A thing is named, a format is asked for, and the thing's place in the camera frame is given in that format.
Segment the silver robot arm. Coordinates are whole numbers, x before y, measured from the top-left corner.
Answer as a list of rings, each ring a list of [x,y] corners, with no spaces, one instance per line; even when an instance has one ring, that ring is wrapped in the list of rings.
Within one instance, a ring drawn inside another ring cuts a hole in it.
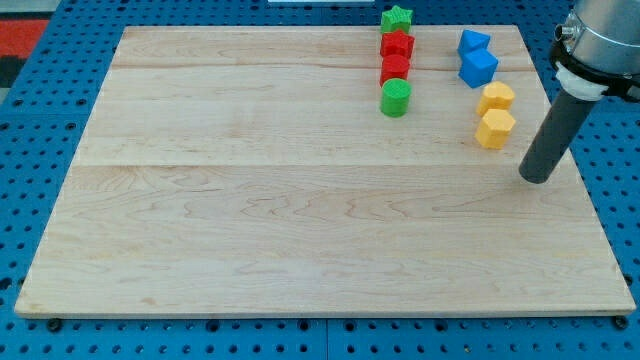
[[[577,1],[549,60],[561,90],[519,165],[534,184],[549,179],[597,102],[639,100],[639,1]]]

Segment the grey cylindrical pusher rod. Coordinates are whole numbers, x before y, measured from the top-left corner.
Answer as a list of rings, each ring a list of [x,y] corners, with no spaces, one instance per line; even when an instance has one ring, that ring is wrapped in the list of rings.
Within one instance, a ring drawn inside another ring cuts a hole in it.
[[[549,179],[595,104],[565,90],[557,94],[519,165],[523,179],[534,184]]]

